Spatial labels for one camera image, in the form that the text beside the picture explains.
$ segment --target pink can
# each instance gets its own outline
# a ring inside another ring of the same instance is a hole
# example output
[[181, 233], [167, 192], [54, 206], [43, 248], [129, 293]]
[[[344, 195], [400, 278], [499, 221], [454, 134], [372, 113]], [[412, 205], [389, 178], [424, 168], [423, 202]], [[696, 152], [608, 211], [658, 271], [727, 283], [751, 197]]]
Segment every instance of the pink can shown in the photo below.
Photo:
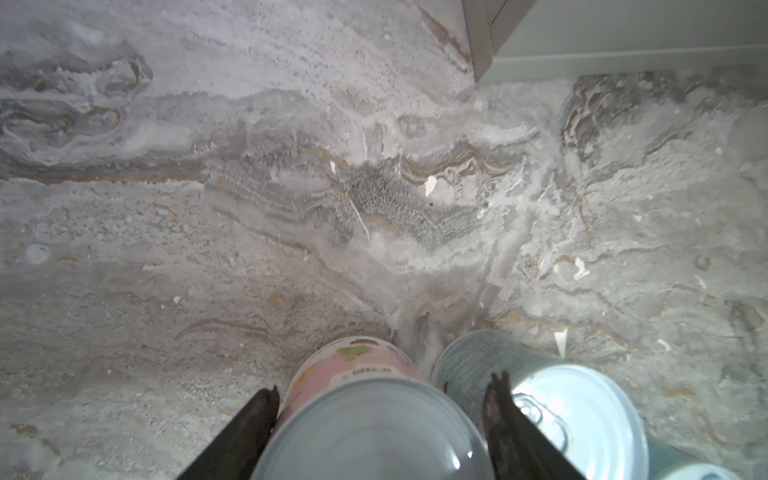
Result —
[[359, 380], [396, 377], [428, 383], [405, 353], [370, 336], [348, 336], [329, 343], [301, 365], [283, 399], [275, 430], [311, 400]]

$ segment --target can rim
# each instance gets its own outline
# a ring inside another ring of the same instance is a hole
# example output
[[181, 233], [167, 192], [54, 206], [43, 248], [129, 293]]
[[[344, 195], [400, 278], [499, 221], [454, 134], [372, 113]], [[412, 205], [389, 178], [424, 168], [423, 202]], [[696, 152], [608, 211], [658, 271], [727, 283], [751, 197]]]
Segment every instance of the can rim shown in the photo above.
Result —
[[[681, 476], [678, 478], [676, 475], [680, 474], [697, 476]], [[708, 475], [717, 475], [718, 478], [716, 480], [741, 480], [738, 475], [727, 468], [709, 462], [700, 462], [698, 460], [685, 465], [678, 465], [677, 467], [673, 466], [666, 472], [662, 472], [654, 480], [701, 480], [702, 478], [708, 478]]]
[[469, 439], [470, 440], [474, 439], [477, 442], [477, 445], [482, 448], [485, 455], [488, 456], [488, 445], [485, 441], [485, 437], [478, 430], [477, 426], [472, 422], [472, 420], [462, 411], [461, 407], [459, 407], [448, 396], [444, 395], [434, 386], [431, 386], [425, 382], [420, 382], [415, 379], [410, 379], [407, 377], [381, 377], [381, 378], [374, 378], [374, 379], [361, 379], [356, 382], [344, 383], [326, 392], [323, 392], [321, 395], [318, 395], [314, 399], [310, 400], [304, 407], [301, 408], [300, 411], [292, 415], [278, 431], [274, 432], [273, 437], [266, 444], [266, 448], [263, 450], [260, 456], [260, 460], [257, 462], [256, 466], [254, 467], [253, 473], [251, 474], [250, 479], [254, 480], [255, 478], [259, 478], [257, 477], [257, 473], [259, 471], [259, 466], [263, 464], [262, 459], [269, 458], [270, 453], [274, 452], [276, 449], [280, 449], [281, 447], [283, 447], [282, 444], [286, 441], [288, 436], [296, 428], [296, 425], [300, 421], [304, 420], [306, 416], [309, 415], [312, 412], [312, 410], [315, 409], [321, 402], [329, 401], [330, 400], [329, 397], [342, 394], [344, 390], [361, 389], [361, 388], [367, 387], [372, 383], [385, 383], [385, 384], [389, 383], [389, 384], [398, 384], [401, 386], [411, 386], [413, 387], [413, 393], [415, 395], [422, 396], [426, 398], [427, 401], [433, 402], [435, 405], [442, 403], [445, 407], [448, 407], [454, 410], [457, 417], [461, 419], [462, 425], [465, 428], [467, 428]]

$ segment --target floor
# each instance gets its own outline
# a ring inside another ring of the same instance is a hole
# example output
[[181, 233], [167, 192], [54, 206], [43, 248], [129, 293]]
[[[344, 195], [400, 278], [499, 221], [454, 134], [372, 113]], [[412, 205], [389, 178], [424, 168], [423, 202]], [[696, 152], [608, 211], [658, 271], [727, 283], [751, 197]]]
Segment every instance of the floor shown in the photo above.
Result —
[[3, 10], [0, 478], [174, 478], [332, 339], [483, 326], [765, 478], [765, 68], [478, 86], [458, 0]]

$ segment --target can label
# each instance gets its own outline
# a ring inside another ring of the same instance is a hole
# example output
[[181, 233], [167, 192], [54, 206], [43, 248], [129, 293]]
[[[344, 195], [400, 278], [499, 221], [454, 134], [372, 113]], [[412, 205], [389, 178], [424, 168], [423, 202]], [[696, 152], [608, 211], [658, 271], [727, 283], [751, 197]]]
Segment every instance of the can label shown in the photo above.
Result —
[[351, 336], [330, 343], [308, 358], [293, 377], [276, 429], [325, 392], [349, 382], [382, 377], [426, 383], [405, 353], [389, 342]]
[[476, 330], [451, 344], [432, 380], [483, 430], [482, 404], [493, 373], [509, 373], [512, 399], [587, 480], [645, 480], [643, 423], [608, 377], [515, 342]]

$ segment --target metal can top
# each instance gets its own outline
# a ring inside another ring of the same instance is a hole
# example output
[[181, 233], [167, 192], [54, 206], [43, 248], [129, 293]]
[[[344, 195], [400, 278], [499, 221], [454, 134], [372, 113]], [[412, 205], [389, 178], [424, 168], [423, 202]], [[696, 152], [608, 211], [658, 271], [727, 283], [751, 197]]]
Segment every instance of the metal can top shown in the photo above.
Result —
[[251, 480], [491, 480], [477, 428], [437, 389], [409, 379], [342, 385], [297, 412], [270, 440]]
[[533, 373], [512, 393], [523, 413], [588, 480], [648, 477], [642, 421], [608, 377], [561, 364]]
[[739, 477], [718, 465], [695, 462], [676, 468], [654, 480], [740, 480]]

